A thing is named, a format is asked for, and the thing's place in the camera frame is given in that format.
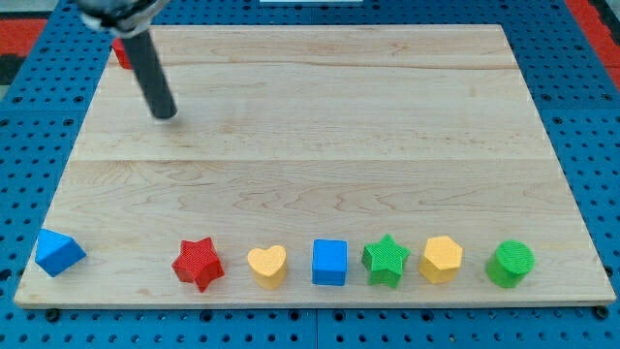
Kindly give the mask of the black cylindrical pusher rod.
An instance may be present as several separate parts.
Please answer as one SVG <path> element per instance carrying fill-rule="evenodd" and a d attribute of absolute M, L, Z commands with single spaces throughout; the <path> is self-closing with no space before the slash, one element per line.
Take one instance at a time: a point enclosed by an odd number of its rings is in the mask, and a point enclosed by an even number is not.
<path fill-rule="evenodd" d="M 151 115 L 157 119 L 176 116 L 177 106 L 150 32 L 144 30 L 131 38 L 123 38 L 122 44 Z"/>

